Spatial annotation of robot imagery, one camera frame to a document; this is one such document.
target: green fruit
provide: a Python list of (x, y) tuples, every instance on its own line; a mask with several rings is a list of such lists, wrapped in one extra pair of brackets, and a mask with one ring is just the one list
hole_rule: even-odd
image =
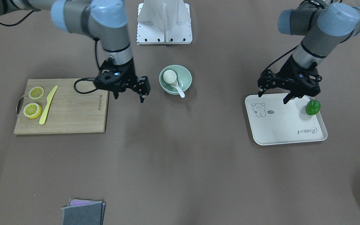
[(316, 115), (320, 110), (320, 102), (313, 99), (306, 104), (305, 111), (308, 115)]

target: black cable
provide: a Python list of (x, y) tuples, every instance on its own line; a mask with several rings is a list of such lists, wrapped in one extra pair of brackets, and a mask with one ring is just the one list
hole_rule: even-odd
[(350, 39), (351, 36), (353, 35), (353, 33), (354, 33), (354, 30), (349, 34), (349, 36), (348, 36), (345, 40), (343, 40), (342, 42), (340, 42), (340, 44), (341, 44), (341, 43), (344, 43), (345, 41), (347, 41), (348, 39)]
[(307, 0), (311, 5), (314, 5), (316, 7), (321, 7), (322, 9), (326, 8), (325, 5), (318, 3), (317, 1), (315, 1), (317, 4), (313, 3), (313, 0)]
[(80, 94), (90, 94), (94, 91), (97, 91), (98, 88), (94, 89), (94, 90), (91, 90), (91, 91), (87, 91), (87, 92), (81, 92), (79, 90), (77, 90), (76, 88), (76, 84), (79, 83), (80, 81), (94, 81), (95, 79), (92, 78), (92, 77), (86, 77), (86, 78), (81, 78), (81, 79), (78, 79), (76, 82), (74, 82), (74, 90), (77, 91), (77, 93), (80, 93)]
[(98, 63), (98, 55), (97, 55), (97, 43), (99, 41), (99, 39), (94, 39), (95, 40), (95, 44), (94, 44), (94, 51), (95, 51), (95, 62), (97, 63), (97, 67), (98, 70), (100, 69), (100, 64)]
[(300, 5), (302, 5), (302, 4), (304, 4), (304, 3), (309, 3), (309, 2), (308, 2), (308, 0), (304, 0), (304, 1), (301, 2)]
[(2, 0), (2, 7), (4, 8), (3, 14), (5, 15), (8, 12), (8, 3), (6, 0)]
[(272, 63), (270, 63), (265, 70), (267, 70), (269, 67), (271, 67), (273, 64), (275, 64), (277, 61), (279, 61), (280, 59), (282, 59), (284, 56), (288, 55), (290, 52), (294, 51), (298, 46), (293, 47), (291, 50), (289, 50), (288, 52), (284, 53), (281, 57), (277, 58), (276, 60), (274, 60)]
[(23, 22), (23, 20), (25, 20), (28, 16), (30, 16), (30, 14), (34, 13), (35, 11), (31, 11), (30, 13), (28, 13), (25, 17), (23, 17), (23, 19), (19, 20), (19, 22), (17, 22), (16, 24), (3, 24), (0, 22), (1, 25), (6, 26), (6, 27), (13, 27), (16, 26), (18, 24), (20, 24), (21, 22)]
[(12, 4), (13, 6), (15, 6), (15, 8), (17, 8), (18, 10), (21, 10), (21, 8), (19, 8), (13, 0), (9, 0), (10, 4)]
[(309, 18), (309, 23), (307, 26), (307, 30), (310, 31), (310, 29), (312, 28), (312, 21), (313, 21), (313, 17), (315, 17), (316, 12), (319, 10), (318, 7), (316, 7), (316, 10), (313, 11), (313, 13), (311, 14), (310, 18)]

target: cutting board handle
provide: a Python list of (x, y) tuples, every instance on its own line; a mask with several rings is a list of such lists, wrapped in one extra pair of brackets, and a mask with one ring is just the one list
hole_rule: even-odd
[(17, 106), (16, 106), (16, 114), (17, 115), (19, 115), (19, 113), (20, 113), (20, 108), (21, 108), (21, 106), (23, 104), (23, 100), (24, 100), (24, 95), (17, 102)]

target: wooden cutting board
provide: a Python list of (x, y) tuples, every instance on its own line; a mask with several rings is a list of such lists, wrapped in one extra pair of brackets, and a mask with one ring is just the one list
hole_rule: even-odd
[[(29, 79), (24, 92), (23, 105), (17, 117), (14, 134), (65, 134), (104, 132), (108, 109), (108, 91), (97, 90), (90, 94), (79, 94), (73, 84), (74, 79)], [(58, 85), (49, 109), (45, 124), (40, 125), (39, 116), (29, 119), (23, 114), (23, 108), (29, 103), (39, 104), (43, 110), (47, 96), (52, 88)], [(32, 100), (28, 92), (31, 88), (41, 86), (45, 93), (42, 98)], [(88, 81), (77, 83), (82, 92), (93, 90), (94, 84)]]

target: gray cloth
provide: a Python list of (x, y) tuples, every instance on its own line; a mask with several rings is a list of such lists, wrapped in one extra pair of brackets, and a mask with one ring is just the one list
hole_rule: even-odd
[(61, 209), (62, 225), (102, 225), (104, 222), (105, 203), (101, 201)]

